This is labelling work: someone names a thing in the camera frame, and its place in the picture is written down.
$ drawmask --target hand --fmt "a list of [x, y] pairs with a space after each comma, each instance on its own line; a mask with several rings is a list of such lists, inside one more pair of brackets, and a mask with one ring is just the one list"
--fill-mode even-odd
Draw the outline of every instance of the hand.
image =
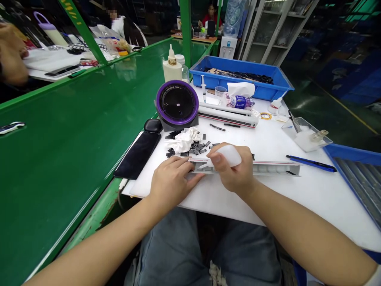
[[189, 157], [172, 156], [162, 162], [154, 172], [148, 197], [164, 212], [169, 212], [181, 203], [205, 175], [197, 174], [187, 181], [185, 176], [194, 170], [194, 165], [188, 159]]
[[236, 193], [240, 198], [244, 198], [252, 193], [259, 182], [253, 176], [253, 159], [251, 151], [246, 146], [234, 146], [242, 158], [242, 162], [231, 168], [226, 158], [218, 153], [218, 149], [228, 145], [224, 142], [218, 144], [210, 150], [209, 157], [214, 165], [214, 168], [221, 177], [222, 184], [229, 191]]

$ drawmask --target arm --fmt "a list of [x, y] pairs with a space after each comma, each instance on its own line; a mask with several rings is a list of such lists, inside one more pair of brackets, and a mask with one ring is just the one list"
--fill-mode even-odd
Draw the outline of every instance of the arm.
[[130, 251], [203, 177], [187, 181], [189, 157], [171, 157], [152, 178], [151, 192], [133, 208], [69, 250], [25, 285], [104, 285]]
[[222, 183], [250, 206], [303, 268], [328, 285], [363, 285], [372, 277], [377, 264], [340, 230], [253, 177], [248, 147], [236, 146], [242, 163], [230, 168], [218, 153], [224, 145], [208, 155]]
[[22, 86], [28, 81], [28, 69], [21, 59], [20, 52], [12, 49], [0, 39], [0, 64], [2, 81]]

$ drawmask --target storage rack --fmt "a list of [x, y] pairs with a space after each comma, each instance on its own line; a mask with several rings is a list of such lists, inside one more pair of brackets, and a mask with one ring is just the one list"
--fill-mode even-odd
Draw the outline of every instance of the storage rack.
[[280, 66], [319, 0], [306, 2], [252, 0], [237, 59]]

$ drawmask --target phone screen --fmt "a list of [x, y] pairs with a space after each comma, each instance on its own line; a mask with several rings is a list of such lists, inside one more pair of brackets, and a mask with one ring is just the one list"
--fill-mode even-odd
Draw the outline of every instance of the phone screen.
[[130, 147], [114, 172], [114, 177], [136, 180], [155, 150], [161, 135], [143, 132]]

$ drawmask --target red clothing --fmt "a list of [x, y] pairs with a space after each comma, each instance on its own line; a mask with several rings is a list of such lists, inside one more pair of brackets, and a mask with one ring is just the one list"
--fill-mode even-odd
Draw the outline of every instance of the red clothing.
[[[207, 21], [211, 21], [211, 20], [212, 20], [212, 19], [210, 18], [209, 14], [205, 15], [204, 19], [202, 20], [202, 25], [205, 27], [205, 23], [206, 23]], [[217, 23], [217, 15], [216, 15], [216, 14], [214, 14], [214, 19], [213, 19], [213, 21], [214, 21], [215, 23]], [[221, 21], [221, 19], [219, 19], [219, 25], [218, 25], [218, 27], [221, 27], [221, 26], [222, 26], [222, 21]]]

